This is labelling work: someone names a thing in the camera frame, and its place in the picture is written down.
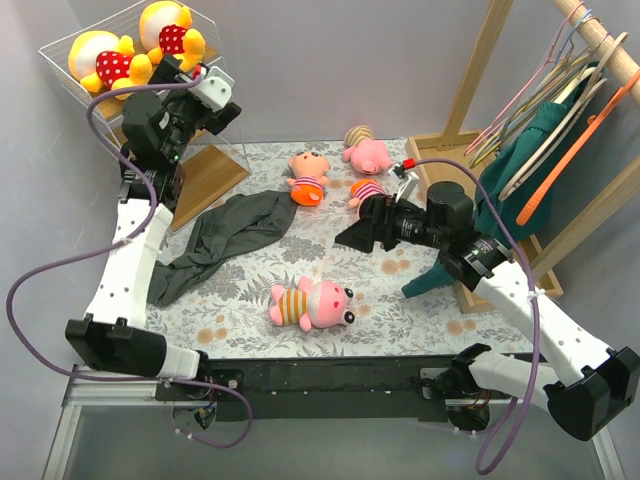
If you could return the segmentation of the orange bear plush polka shirt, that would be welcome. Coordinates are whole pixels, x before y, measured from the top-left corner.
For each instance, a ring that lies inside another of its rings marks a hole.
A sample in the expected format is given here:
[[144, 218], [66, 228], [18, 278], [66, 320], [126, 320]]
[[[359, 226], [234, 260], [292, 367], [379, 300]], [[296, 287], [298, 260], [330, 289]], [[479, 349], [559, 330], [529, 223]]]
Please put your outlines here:
[[103, 30], [87, 31], [73, 42], [68, 55], [71, 75], [88, 92], [120, 90], [146, 85], [153, 66], [145, 54], [136, 54], [133, 39]]

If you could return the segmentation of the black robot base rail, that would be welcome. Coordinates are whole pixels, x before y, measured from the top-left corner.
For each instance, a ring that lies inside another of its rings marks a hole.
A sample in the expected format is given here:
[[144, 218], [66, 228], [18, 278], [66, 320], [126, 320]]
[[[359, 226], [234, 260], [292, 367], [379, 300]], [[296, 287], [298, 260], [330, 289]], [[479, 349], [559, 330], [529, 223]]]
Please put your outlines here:
[[522, 399], [532, 374], [527, 361], [476, 344], [455, 357], [341, 357], [212, 360], [197, 354], [198, 374], [170, 377], [156, 389], [166, 402], [212, 398], [225, 422], [240, 421], [251, 404], [257, 419], [426, 416], [429, 406], [481, 391]]

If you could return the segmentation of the pink frog plush striped shirt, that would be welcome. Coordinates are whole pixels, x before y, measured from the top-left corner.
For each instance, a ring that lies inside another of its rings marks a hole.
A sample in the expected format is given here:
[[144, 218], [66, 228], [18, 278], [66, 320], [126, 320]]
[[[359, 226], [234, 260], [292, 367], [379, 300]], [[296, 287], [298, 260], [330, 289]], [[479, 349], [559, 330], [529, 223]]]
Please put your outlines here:
[[337, 325], [351, 325], [355, 314], [349, 302], [354, 293], [330, 281], [313, 283], [302, 276], [296, 288], [281, 285], [271, 287], [273, 305], [269, 309], [276, 326], [297, 324], [302, 331], [326, 329]]

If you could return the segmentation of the pink pig plush striped hat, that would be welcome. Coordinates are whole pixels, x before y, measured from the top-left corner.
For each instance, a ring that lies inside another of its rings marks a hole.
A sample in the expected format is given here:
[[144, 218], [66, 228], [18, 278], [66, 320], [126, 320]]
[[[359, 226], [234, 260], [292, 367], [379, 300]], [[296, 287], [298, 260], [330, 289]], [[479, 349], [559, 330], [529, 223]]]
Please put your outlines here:
[[366, 125], [350, 128], [344, 136], [344, 146], [342, 160], [350, 163], [359, 173], [375, 175], [388, 170], [392, 165], [385, 143], [376, 140], [372, 130]]

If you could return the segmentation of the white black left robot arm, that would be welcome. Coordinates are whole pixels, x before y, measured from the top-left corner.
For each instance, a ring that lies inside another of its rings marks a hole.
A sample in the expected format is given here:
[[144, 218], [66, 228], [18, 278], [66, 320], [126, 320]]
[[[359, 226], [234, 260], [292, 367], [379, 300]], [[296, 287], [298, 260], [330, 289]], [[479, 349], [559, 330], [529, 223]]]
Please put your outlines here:
[[106, 145], [122, 165], [117, 223], [104, 272], [81, 320], [65, 337], [94, 370], [142, 377], [178, 378], [193, 400], [213, 386], [194, 350], [170, 344], [146, 328], [146, 302], [161, 241], [173, 219], [183, 176], [184, 151], [201, 130], [222, 132], [241, 112], [232, 100], [235, 81], [217, 66], [184, 73], [165, 56], [149, 85], [127, 87], [122, 106], [122, 147]]

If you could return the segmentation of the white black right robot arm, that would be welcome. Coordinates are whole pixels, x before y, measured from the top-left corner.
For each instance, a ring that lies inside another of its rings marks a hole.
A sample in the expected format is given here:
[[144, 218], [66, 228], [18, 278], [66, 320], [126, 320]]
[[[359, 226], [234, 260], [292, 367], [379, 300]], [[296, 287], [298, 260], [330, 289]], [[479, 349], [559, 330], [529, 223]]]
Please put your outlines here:
[[476, 230], [473, 202], [455, 182], [431, 185], [425, 208], [389, 195], [364, 201], [359, 219], [336, 243], [370, 253], [399, 242], [435, 248], [457, 281], [490, 303], [538, 346], [544, 362], [531, 363], [475, 344], [458, 354], [430, 384], [452, 395], [495, 390], [546, 410], [570, 436], [587, 441], [634, 400], [639, 356], [615, 350], [572, 320], [540, 290], [530, 290], [523, 265], [499, 241]]

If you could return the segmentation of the yellow bear plush polka shirt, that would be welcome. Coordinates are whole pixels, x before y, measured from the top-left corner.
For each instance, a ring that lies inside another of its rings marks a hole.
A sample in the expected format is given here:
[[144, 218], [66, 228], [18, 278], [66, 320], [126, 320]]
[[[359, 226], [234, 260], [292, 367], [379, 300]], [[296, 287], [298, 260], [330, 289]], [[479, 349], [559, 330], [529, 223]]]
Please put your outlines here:
[[165, 55], [180, 62], [188, 72], [201, 62], [206, 51], [203, 35], [193, 27], [191, 10], [175, 1], [156, 1], [147, 5], [139, 20], [140, 41], [152, 65]]

